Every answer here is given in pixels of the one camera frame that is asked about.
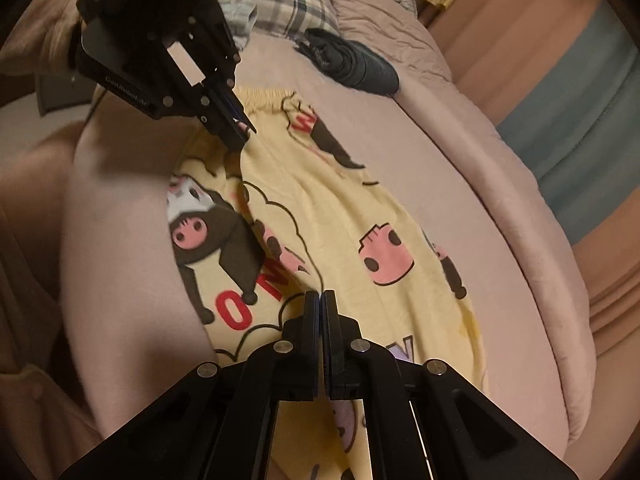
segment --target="dark blue cloth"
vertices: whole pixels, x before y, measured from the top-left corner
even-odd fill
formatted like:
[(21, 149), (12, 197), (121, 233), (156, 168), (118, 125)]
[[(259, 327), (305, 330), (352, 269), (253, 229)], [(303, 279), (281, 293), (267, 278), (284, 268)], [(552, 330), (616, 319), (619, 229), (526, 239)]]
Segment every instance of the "dark blue cloth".
[(400, 88), (391, 64), (369, 47), (340, 38), (321, 28), (308, 28), (298, 50), (320, 72), (348, 88), (378, 95), (395, 94)]

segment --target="light blue garment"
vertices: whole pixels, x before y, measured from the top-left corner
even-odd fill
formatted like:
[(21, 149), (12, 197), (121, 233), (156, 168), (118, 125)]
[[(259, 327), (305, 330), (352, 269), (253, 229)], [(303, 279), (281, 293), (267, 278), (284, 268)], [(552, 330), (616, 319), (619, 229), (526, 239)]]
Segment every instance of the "light blue garment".
[(249, 35), (258, 19), (258, 10), (254, 4), (241, 2), (220, 2), (220, 8), (234, 37), (234, 43), (240, 52), (249, 42)]
[(606, 2), (497, 130), (572, 244), (640, 184), (640, 56)]

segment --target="metal screw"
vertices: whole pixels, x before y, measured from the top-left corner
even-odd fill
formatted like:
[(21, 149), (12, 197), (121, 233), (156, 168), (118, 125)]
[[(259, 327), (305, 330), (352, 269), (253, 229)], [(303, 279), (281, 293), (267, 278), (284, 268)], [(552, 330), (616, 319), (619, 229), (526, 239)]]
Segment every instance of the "metal screw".
[(202, 363), (198, 366), (198, 375), (204, 379), (209, 379), (218, 373), (218, 367), (213, 363)]
[(371, 343), (366, 339), (354, 339), (353, 341), (351, 341), (349, 346), (356, 352), (364, 353), (371, 348)]
[(439, 359), (432, 359), (427, 363), (427, 370), (433, 375), (442, 375), (447, 371), (447, 364)]
[(293, 350), (293, 343), (291, 341), (287, 341), (286, 339), (281, 339), (280, 341), (276, 341), (273, 344), (273, 349), (278, 354), (288, 354)]

